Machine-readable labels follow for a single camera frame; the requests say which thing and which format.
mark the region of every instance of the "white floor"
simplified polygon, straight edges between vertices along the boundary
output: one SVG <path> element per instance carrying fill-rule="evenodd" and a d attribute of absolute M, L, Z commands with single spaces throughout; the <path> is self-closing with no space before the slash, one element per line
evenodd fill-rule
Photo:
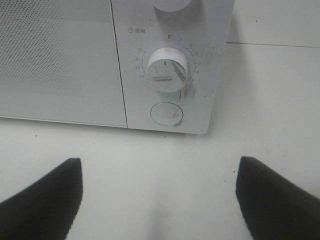
<path fill-rule="evenodd" d="M 250 240 L 241 156 L 320 198 L 319 13 L 318 0 L 237 1 L 229 42 L 246 44 L 227 45 L 206 135 L 0 119 L 0 202 L 81 157 L 68 240 Z"/>

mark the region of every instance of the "white microwave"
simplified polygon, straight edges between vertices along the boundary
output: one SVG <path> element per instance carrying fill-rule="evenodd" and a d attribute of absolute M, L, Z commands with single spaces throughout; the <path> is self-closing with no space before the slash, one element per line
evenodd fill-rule
<path fill-rule="evenodd" d="M 203 134 L 234 0 L 1 0 L 0 117 Z"/>

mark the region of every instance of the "control panel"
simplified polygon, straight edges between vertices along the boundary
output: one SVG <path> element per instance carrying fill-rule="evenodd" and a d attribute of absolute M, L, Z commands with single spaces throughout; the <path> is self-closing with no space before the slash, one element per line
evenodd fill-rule
<path fill-rule="evenodd" d="M 234 0 L 112 0 L 127 126 L 208 130 Z"/>

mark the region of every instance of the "microwave top knob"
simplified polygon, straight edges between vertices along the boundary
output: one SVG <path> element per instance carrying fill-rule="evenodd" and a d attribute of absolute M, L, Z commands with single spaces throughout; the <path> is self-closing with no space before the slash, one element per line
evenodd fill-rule
<path fill-rule="evenodd" d="M 150 55 L 146 76 L 148 84 L 159 92 L 179 91 L 189 79 L 187 57 L 175 48 L 160 48 Z"/>
<path fill-rule="evenodd" d="M 177 12 L 185 8 L 192 0 L 149 0 L 156 8 L 164 12 Z"/>

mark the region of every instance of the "timer knob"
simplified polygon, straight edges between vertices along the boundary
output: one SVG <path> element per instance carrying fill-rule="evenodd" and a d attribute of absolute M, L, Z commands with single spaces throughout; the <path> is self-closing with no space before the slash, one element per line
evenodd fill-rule
<path fill-rule="evenodd" d="M 160 48 L 151 54 L 146 76 L 148 84 L 159 92 L 179 91 L 189 78 L 187 57 L 175 48 Z"/>
<path fill-rule="evenodd" d="M 164 12 L 177 12 L 185 8 L 192 0 L 149 0 L 156 8 Z"/>

